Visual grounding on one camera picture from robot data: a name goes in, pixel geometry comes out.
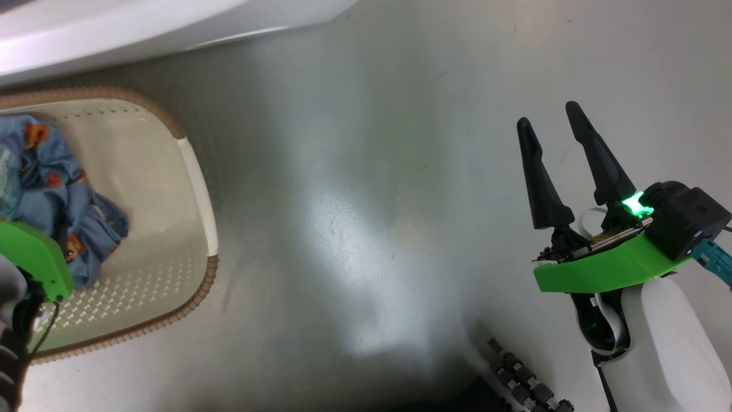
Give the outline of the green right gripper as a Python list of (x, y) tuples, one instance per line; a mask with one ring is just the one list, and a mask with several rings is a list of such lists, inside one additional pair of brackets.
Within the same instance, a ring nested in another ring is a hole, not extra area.
[[(602, 231), (639, 227), (639, 218), (623, 203), (635, 195), (636, 187), (580, 105), (569, 101), (565, 110), (574, 138), (583, 147), (588, 162), (595, 185), (594, 201), (606, 207)], [(547, 174), (542, 147), (530, 121), (521, 117), (516, 128), (533, 228), (552, 229), (553, 253), (573, 253), (579, 249), (579, 235), (570, 227), (575, 221), (574, 213), (562, 203)], [(595, 255), (536, 266), (534, 279), (541, 292), (603, 293), (651, 282), (689, 261), (689, 255), (677, 262), (670, 260), (641, 232)]]

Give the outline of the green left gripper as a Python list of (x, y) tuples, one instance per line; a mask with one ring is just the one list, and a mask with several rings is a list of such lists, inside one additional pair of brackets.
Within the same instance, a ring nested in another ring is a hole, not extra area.
[(55, 240), (23, 222), (1, 222), (1, 253), (42, 285), (52, 302), (69, 300), (74, 290), (70, 269)]

